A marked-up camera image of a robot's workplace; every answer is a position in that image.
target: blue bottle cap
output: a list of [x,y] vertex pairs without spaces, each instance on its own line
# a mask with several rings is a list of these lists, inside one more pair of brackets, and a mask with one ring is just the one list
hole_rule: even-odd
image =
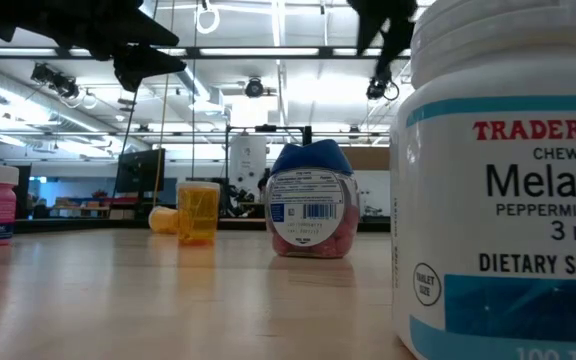
[[272,167],[271,175],[299,168],[321,168],[352,175],[352,167],[334,140],[323,140],[307,146],[287,144]]

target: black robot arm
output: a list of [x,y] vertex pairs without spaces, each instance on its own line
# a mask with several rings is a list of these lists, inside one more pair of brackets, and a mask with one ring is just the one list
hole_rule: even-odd
[[[415,0],[348,0],[348,4],[359,14],[357,52],[362,54],[381,33],[384,45],[375,68],[375,78],[382,78],[390,63],[402,51],[410,48],[415,24],[411,21],[417,11]],[[382,31],[386,20],[390,28]]]
[[55,40],[59,47],[114,60],[124,89],[135,91],[149,76],[183,71],[186,64],[151,46],[176,46],[179,38],[139,10],[143,0],[0,0],[0,39],[17,28]]

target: white supplement bottle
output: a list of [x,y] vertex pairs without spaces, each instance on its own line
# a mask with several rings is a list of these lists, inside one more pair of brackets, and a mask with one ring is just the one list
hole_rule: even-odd
[[393,126],[398,335],[576,360],[576,0],[438,0]]

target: fluorescent light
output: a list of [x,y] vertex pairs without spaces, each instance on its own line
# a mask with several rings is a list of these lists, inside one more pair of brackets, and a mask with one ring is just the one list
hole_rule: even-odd
[[186,49],[179,49],[179,48],[157,48],[157,50],[170,56],[186,56],[188,54],[186,52]]
[[33,119],[37,122],[49,122],[50,111],[46,110],[43,106],[30,100],[27,101],[23,96],[3,88],[0,88],[0,96],[10,102],[7,107],[7,112],[12,115],[22,119]]
[[314,56],[316,48],[209,48],[200,49],[205,56]]
[[91,56],[90,51],[87,49],[70,49],[68,50],[68,52],[70,53],[71,56],[76,56],[76,57],[89,57]]
[[0,135],[0,142],[13,146],[26,146],[22,141],[7,135]]
[[[333,55],[335,56],[356,56],[357,50],[351,48],[339,48],[332,50]],[[404,50],[400,55],[401,56],[410,56],[411,51],[410,49]],[[363,56],[379,56],[381,55],[381,49],[378,48],[370,48],[366,49]]]
[[[153,132],[161,131],[161,123],[150,123],[148,127]],[[166,123],[164,124],[164,132],[192,132],[192,126],[185,123]]]
[[84,128],[84,129],[86,129],[86,130],[88,130],[88,131],[99,131],[99,129],[97,129],[97,128],[93,127],[93,126],[90,126],[90,125],[88,125],[88,124],[85,124],[85,123],[83,123],[83,122],[81,122],[81,121],[79,121],[79,120],[77,120],[77,119],[75,119],[75,118],[72,118],[72,117],[70,117],[70,116],[64,115],[63,113],[61,113],[60,116],[61,116],[62,118],[64,118],[64,119],[70,121],[70,122],[73,122],[73,123],[81,126],[82,128]]
[[53,48],[0,48],[0,56],[55,56],[57,52]]

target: wooden table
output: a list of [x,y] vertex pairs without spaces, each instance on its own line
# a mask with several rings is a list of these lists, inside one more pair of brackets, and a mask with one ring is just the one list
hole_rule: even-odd
[[390,244],[276,257],[259,232],[178,248],[146,230],[17,236],[0,248],[0,359],[402,360]]

